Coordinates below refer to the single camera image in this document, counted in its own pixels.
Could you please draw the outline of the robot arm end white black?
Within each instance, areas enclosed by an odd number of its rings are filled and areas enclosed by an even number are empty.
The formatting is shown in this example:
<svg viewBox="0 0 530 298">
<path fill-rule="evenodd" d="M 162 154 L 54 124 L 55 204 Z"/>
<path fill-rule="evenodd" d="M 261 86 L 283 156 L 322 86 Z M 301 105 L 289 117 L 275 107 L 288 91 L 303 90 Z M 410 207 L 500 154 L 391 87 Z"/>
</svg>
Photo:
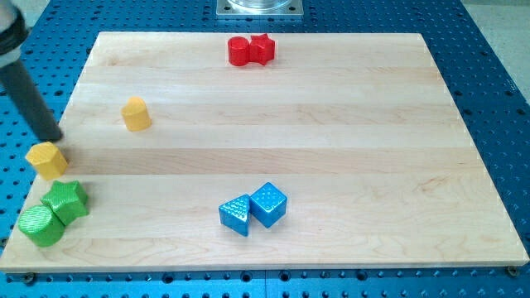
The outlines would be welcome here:
<svg viewBox="0 0 530 298">
<path fill-rule="evenodd" d="M 18 60 L 29 31 L 21 10 L 10 0 L 1 0 L 1 67 Z"/>
</svg>

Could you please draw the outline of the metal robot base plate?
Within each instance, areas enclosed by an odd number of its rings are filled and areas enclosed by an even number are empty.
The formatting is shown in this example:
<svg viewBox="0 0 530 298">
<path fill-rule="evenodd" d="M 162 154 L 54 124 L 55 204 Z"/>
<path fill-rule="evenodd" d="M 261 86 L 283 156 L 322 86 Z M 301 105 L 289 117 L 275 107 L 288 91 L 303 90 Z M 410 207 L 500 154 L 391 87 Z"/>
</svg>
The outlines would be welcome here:
<svg viewBox="0 0 530 298">
<path fill-rule="evenodd" d="M 217 0 L 219 17 L 302 16 L 302 0 Z"/>
</svg>

